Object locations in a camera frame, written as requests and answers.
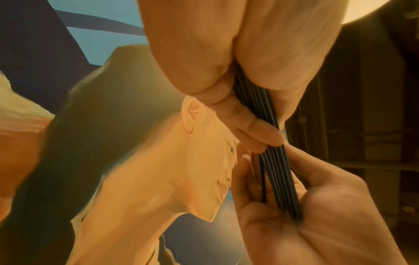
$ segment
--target blue sky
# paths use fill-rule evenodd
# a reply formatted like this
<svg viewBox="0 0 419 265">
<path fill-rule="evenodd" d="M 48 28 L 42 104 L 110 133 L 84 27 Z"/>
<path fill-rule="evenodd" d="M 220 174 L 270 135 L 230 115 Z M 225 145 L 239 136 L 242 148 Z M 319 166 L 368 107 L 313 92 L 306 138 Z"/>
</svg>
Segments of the blue sky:
<svg viewBox="0 0 419 265">
<path fill-rule="evenodd" d="M 143 27 L 136 0 L 48 0 L 55 10 L 103 17 Z M 128 44 L 147 44 L 144 36 L 68 28 L 89 63 L 103 65 L 112 51 Z"/>
</svg>

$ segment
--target painting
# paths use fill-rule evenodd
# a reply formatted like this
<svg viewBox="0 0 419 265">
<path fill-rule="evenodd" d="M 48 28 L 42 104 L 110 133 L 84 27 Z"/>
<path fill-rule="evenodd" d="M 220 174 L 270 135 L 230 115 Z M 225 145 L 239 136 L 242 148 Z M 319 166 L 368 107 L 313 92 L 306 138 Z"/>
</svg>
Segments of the painting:
<svg viewBox="0 0 419 265">
<path fill-rule="evenodd" d="M 135 0 L 5 0 L 0 264 L 248 264 L 237 140 L 155 62 Z"/>
</svg>

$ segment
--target painted ear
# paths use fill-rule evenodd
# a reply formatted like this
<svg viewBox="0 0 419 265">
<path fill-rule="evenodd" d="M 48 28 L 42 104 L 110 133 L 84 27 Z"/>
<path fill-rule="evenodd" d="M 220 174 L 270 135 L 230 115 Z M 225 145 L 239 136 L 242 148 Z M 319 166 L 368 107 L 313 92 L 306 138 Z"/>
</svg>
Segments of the painted ear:
<svg viewBox="0 0 419 265">
<path fill-rule="evenodd" d="M 195 126 L 206 114 L 206 107 L 196 98 L 186 96 L 182 104 L 182 124 L 186 133 L 191 134 Z"/>
</svg>

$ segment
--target bundle of black sticks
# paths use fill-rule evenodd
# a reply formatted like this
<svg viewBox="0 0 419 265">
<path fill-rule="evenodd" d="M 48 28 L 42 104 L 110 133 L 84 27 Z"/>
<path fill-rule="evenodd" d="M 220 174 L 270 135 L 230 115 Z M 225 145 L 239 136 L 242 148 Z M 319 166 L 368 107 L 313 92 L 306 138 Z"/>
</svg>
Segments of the bundle of black sticks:
<svg viewBox="0 0 419 265">
<path fill-rule="evenodd" d="M 278 128 L 275 109 L 269 91 L 253 84 L 239 64 L 236 64 L 234 92 L 243 105 L 248 107 L 256 117 Z M 263 202 L 266 203 L 266 171 L 278 207 L 288 211 L 291 218 L 302 221 L 301 208 L 284 146 L 268 146 L 266 151 L 259 155 L 259 163 Z"/>
</svg>

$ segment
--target light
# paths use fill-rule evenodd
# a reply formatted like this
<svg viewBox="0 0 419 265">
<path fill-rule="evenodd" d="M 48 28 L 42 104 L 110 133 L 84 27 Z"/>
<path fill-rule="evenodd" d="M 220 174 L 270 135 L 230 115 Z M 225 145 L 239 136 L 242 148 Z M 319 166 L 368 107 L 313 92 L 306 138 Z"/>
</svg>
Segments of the light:
<svg viewBox="0 0 419 265">
<path fill-rule="evenodd" d="M 346 24 L 368 15 L 380 8 L 389 0 L 349 0 L 345 18 L 342 24 Z"/>
</svg>

